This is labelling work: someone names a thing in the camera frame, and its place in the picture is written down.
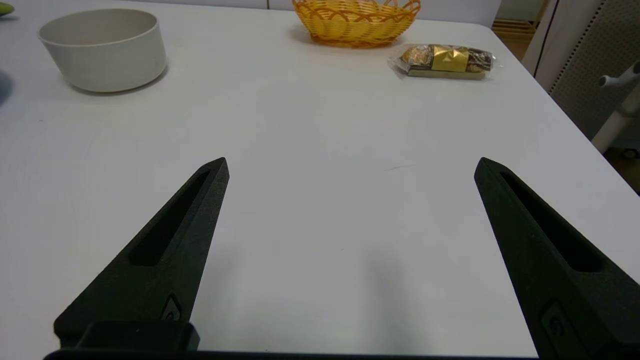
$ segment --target plastic basket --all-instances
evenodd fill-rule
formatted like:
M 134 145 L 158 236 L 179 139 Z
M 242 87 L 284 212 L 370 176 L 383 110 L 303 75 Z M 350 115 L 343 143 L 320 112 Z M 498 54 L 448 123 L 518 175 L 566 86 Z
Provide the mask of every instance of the plastic basket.
M 404 33 L 420 11 L 420 0 L 292 0 L 319 43 L 343 47 L 376 47 Z

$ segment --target green object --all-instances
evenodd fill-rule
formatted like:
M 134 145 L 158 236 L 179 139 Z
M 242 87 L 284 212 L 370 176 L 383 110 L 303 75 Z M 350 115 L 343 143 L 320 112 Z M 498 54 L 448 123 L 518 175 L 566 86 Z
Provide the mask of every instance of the green object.
M 12 13 L 15 9 L 7 3 L 0 3 L 0 16 Z

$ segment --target white tabletop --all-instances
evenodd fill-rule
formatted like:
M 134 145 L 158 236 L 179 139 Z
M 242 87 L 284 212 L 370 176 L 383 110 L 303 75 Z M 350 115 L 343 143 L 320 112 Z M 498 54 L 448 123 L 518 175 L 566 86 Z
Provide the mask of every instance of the white tabletop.
M 481 156 L 640 279 L 636 195 L 487 28 L 418 20 L 398 44 L 492 51 L 490 79 L 400 79 L 393 49 L 313 44 L 292 12 L 16 5 L 0 20 L 2 358 L 57 349 L 54 319 L 220 156 L 201 349 L 535 356 L 474 183 Z M 64 82 L 36 30 L 104 7 L 158 16 L 163 79 L 107 96 Z

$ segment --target white bowl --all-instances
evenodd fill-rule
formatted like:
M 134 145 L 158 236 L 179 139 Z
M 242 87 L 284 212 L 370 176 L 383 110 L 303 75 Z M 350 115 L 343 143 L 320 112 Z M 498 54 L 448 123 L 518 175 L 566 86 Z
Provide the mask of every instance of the white bowl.
M 42 26 L 38 38 L 65 78 L 89 91 L 136 88 L 166 67 L 158 20 L 140 10 L 73 13 Z

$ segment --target plastic wrapper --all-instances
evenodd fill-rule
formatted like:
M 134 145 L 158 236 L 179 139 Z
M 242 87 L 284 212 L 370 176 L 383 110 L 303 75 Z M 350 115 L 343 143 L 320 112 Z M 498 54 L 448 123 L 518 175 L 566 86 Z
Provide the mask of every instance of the plastic wrapper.
M 495 58 L 488 51 L 472 47 L 410 44 L 389 60 L 408 76 L 481 80 L 491 72 Z

